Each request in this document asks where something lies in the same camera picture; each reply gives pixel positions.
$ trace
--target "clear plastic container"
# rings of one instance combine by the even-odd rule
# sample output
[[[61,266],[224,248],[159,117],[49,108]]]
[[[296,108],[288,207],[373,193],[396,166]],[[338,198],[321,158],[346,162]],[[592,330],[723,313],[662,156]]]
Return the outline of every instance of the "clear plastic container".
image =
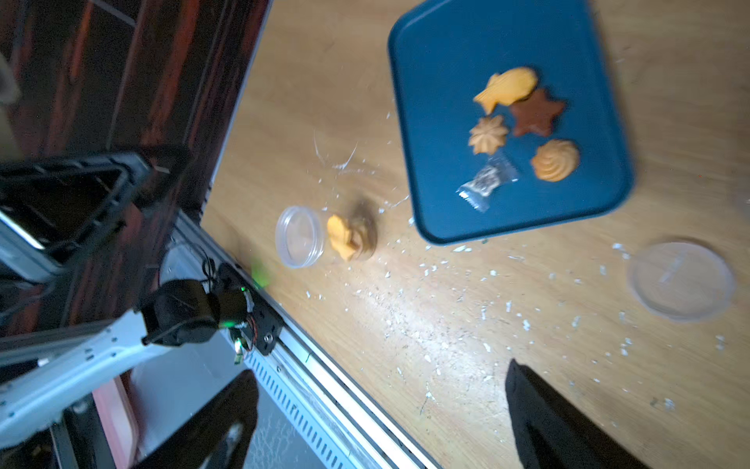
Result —
[[[326,224],[333,215],[330,212],[308,207],[292,206],[284,210],[276,223],[276,251],[281,262],[292,269],[309,267],[325,254],[325,261],[343,262],[331,248]],[[377,231],[372,217],[355,209],[346,219],[353,238],[361,246],[352,260],[369,259],[375,252]]]
[[[281,262],[292,269],[309,267],[326,249],[326,212],[292,206],[276,223],[276,251]]]
[[[666,242],[638,252],[628,282],[647,310],[683,323],[721,313],[735,288],[724,259],[692,242]]]

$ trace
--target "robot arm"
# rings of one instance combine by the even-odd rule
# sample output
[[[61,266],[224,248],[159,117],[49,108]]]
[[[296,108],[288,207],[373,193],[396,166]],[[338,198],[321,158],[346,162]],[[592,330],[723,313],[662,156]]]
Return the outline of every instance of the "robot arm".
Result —
[[[0,386],[0,449],[50,426],[66,407],[138,363],[244,323],[252,307],[246,290],[213,294],[196,280],[165,283],[94,338]]]

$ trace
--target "black cable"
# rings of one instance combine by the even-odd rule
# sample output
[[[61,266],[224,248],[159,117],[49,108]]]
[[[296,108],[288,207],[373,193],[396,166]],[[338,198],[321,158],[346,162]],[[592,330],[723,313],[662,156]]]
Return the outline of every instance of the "black cable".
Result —
[[[201,270],[203,271],[203,274],[205,275],[205,278],[203,280],[200,280],[201,283],[208,282],[208,291],[213,290],[214,283],[217,280],[217,270],[216,270],[216,262],[206,253],[206,250],[203,249],[202,246],[198,246],[197,244],[190,242],[190,241],[180,241],[174,246],[169,248],[169,251],[173,249],[177,249],[180,246],[187,246],[189,249],[191,249],[195,254],[198,254],[199,256],[202,254],[203,261],[201,262]],[[161,271],[159,271],[159,285],[161,285]]]

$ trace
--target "cookie piece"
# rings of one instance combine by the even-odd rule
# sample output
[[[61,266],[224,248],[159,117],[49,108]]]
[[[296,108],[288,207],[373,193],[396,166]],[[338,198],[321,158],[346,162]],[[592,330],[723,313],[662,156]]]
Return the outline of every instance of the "cookie piece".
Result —
[[[503,125],[503,117],[481,117],[479,123],[469,131],[469,145],[474,147],[474,155],[487,153],[492,155],[497,149],[506,144],[508,128]]]
[[[549,101],[547,90],[534,91],[529,99],[511,105],[511,113],[516,119],[513,135],[520,137],[533,132],[542,137],[552,135],[552,121],[563,113],[565,103]]]
[[[352,231],[349,223],[338,215],[331,215],[326,223],[328,237],[331,241],[338,241],[341,244],[349,244],[352,240]]]
[[[537,77],[528,67],[512,68],[502,75],[494,74],[487,82],[487,88],[474,97],[481,104],[484,113],[490,115],[497,104],[510,106],[524,99],[536,86]]]
[[[578,149],[570,140],[550,140],[537,148],[536,156],[531,159],[536,177],[549,182],[570,176],[580,162]]]

